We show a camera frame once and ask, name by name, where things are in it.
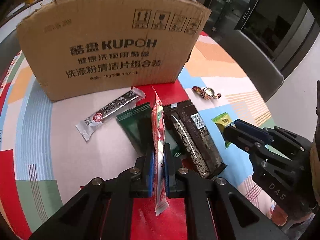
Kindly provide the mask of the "red white snack bar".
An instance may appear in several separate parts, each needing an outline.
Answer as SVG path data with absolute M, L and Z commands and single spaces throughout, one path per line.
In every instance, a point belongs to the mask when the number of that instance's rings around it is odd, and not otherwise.
M 168 206 L 165 192 L 164 175 L 164 148 L 165 148 L 165 122 L 163 116 L 163 105 L 156 92 L 154 92 L 154 103 L 151 110 L 152 136 L 155 148 L 154 155 L 154 194 L 155 214 L 159 216 Z

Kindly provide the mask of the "green yellow candy packet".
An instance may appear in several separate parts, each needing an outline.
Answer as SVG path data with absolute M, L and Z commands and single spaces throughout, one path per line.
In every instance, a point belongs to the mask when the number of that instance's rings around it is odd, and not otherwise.
M 216 126 L 218 127 L 223 137 L 223 140 L 225 142 L 225 148 L 228 148 L 231 143 L 225 138 L 225 136 L 223 135 L 223 132 L 226 127 L 229 127 L 229 126 L 235 127 L 235 123 L 233 122 L 229 114 L 226 112 L 219 114 L 218 116 L 213 118 L 212 121 L 214 124 L 216 124 Z

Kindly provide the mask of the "grey chair right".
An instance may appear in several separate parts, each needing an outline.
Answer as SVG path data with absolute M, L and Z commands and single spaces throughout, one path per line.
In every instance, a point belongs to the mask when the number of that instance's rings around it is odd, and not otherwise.
M 245 34 L 233 30 L 218 44 L 243 69 L 267 102 L 284 82 L 284 77 L 267 55 Z

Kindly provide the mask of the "brown striped wrapped candy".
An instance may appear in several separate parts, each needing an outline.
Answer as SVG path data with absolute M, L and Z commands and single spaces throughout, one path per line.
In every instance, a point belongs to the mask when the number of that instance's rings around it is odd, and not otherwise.
M 219 99 L 221 98 L 221 94 L 220 93 L 215 93 L 214 90 L 212 88 L 209 87 L 204 87 L 201 88 L 199 86 L 193 86 L 192 90 L 198 94 L 201 98 L 203 98 L 204 100 L 211 100 L 211 99 Z

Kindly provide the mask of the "black chocolate biscuit packet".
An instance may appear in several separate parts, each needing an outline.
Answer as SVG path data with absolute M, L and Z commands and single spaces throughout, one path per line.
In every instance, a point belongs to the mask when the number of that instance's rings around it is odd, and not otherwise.
M 164 120 L 172 155 L 187 159 L 202 178 L 212 179 L 227 167 L 190 100 L 164 106 Z

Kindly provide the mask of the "colourful checked tablecloth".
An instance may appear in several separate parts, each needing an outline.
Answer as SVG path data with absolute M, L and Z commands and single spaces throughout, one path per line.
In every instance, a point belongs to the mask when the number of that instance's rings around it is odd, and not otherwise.
M 209 87 L 221 98 L 204 100 L 193 86 Z M 228 113 L 258 127 L 273 127 L 267 105 L 238 64 L 207 34 L 201 34 L 175 83 L 144 86 L 165 104 L 191 100 L 227 167 L 222 176 L 263 214 L 274 201 L 252 180 L 248 155 L 225 142 L 212 119 Z M 51 102 L 29 64 L 18 53 L 1 85 L 1 214 L 20 239 L 28 239 L 92 178 L 111 179 L 138 158 L 115 118 L 85 142 L 76 124 L 125 89 Z

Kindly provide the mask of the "silver grey stick packet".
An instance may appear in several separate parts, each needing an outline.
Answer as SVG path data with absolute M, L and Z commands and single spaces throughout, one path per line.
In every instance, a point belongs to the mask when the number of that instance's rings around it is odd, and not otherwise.
M 80 121 L 76 125 L 76 129 L 84 138 L 85 142 L 88 142 L 92 134 L 107 122 L 112 116 L 114 116 L 120 110 L 126 109 L 129 105 L 136 103 L 145 98 L 145 93 L 137 88 L 133 87 L 123 95 L 117 97 L 115 100 L 108 103 L 106 106 L 95 111 L 88 116 L 85 120 Z

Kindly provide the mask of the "dark green snack packet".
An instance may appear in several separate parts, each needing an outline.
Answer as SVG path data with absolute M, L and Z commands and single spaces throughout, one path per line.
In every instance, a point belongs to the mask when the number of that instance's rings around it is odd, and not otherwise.
M 151 111 L 146 102 L 116 116 L 135 150 L 143 156 L 153 147 Z

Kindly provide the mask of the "brown cardboard box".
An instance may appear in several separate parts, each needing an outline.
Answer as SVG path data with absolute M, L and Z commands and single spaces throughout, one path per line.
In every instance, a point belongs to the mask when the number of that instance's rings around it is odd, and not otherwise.
M 55 0 L 16 30 L 40 86 L 60 101 L 174 82 L 210 13 L 193 0 Z

